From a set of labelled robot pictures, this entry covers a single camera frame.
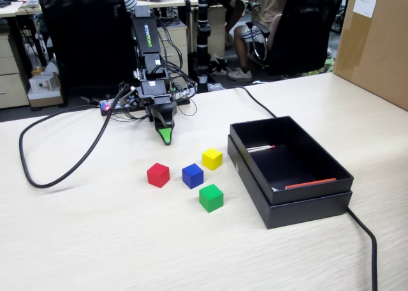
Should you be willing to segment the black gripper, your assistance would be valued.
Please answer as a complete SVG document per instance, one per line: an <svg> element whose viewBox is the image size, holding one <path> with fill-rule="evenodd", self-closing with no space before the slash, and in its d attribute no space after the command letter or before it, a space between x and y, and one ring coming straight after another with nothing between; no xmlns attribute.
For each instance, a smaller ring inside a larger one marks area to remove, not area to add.
<svg viewBox="0 0 408 291"><path fill-rule="evenodd" d="M177 104L167 93L165 80L143 80L139 87L141 107L151 106L156 131L166 146L171 144Z"/></svg>

